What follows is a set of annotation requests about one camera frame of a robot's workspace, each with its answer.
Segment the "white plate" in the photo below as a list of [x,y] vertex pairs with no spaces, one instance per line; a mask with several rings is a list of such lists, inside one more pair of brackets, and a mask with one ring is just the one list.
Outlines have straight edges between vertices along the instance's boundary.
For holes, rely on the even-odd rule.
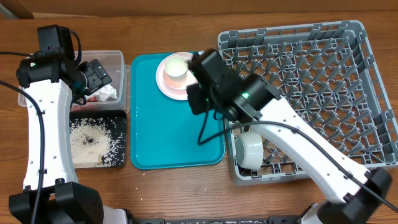
[[166,58],[164,58],[160,63],[159,66],[157,67],[157,71],[155,74],[155,79],[156,79],[156,83],[157,86],[159,88],[159,90],[166,95],[167,97],[174,99],[174,100],[180,100],[180,101],[185,101],[187,100],[187,89],[185,90],[176,90],[173,89],[171,87],[169,87],[165,81],[164,81],[164,64],[165,61],[174,56],[174,55],[179,55],[183,58],[185,58],[186,60],[190,60],[193,57],[193,54],[191,52],[177,52],[177,53],[173,53],[169,56],[166,56]]

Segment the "white napkin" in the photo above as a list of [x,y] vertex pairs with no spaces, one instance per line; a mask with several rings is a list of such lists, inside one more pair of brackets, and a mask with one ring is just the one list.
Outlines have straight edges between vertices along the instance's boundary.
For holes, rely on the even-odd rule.
[[107,84],[88,97],[90,98],[92,96],[97,97],[98,101],[116,100],[118,98],[118,93],[117,89]]

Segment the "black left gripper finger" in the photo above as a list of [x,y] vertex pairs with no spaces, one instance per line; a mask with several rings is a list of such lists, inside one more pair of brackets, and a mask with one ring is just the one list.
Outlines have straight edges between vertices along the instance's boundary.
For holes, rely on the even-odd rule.
[[92,74],[89,76],[89,84],[91,89],[100,89],[112,82],[111,77],[98,59],[92,60],[90,65],[92,67]]
[[86,87],[85,90],[83,91],[84,95],[91,95],[94,92],[96,92],[99,89],[91,89],[90,84],[89,84],[89,76],[92,74],[92,67],[90,65],[90,62],[84,61],[78,66],[78,70],[84,74],[86,78]]

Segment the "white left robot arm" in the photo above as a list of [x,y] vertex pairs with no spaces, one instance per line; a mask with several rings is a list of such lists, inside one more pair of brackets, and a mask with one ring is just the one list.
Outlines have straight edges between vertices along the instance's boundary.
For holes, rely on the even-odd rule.
[[79,184],[75,173],[70,107],[112,79],[97,59],[81,61],[74,31],[51,25],[37,34],[40,49],[16,72],[16,90],[27,101],[29,156],[23,191],[9,197],[9,211],[21,223],[102,223],[99,193]]

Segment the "red snack wrapper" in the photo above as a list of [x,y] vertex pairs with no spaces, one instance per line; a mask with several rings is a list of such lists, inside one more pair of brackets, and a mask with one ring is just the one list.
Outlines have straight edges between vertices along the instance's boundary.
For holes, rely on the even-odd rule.
[[92,97],[86,97],[86,102],[88,103],[88,102],[97,102],[98,101],[98,99],[97,99],[97,97],[95,97],[95,96],[92,96]]

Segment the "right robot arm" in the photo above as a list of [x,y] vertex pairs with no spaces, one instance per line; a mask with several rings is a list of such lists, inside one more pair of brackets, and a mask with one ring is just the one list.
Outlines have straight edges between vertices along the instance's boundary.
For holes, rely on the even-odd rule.
[[296,218],[297,223],[366,223],[386,204],[390,174],[369,170],[337,150],[309,126],[263,76],[241,78],[215,49],[196,52],[187,67],[196,83],[187,86],[193,114],[210,110],[222,114],[237,128],[249,127],[237,144],[244,149],[241,166],[258,169],[262,156],[254,143],[269,140],[317,184],[326,200],[314,203]]

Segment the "pink bowl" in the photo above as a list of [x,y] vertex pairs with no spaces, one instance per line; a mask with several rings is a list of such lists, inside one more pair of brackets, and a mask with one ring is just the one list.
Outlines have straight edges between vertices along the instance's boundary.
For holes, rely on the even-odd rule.
[[196,84],[197,82],[196,78],[189,69],[187,71],[186,77],[181,80],[173,80],[169,78],[164,70],[164,81],[169,87],[176,90],[185,90],[187,86]]

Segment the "cream cup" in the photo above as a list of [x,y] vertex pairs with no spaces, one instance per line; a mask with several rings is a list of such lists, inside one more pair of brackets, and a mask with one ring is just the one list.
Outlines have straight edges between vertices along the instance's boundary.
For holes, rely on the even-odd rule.
[[184,79],[188,71],[187,60],[179,55],[174,55],[166,60],[164,70],[167,76],[173,80]]

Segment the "grey bowl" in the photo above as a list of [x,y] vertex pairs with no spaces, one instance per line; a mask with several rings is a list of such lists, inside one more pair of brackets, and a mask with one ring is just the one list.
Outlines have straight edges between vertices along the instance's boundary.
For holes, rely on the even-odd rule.
[[254,131],[241,133],[235,139],[236,160],[243,169],[259,170],[263,162],[262,136]]

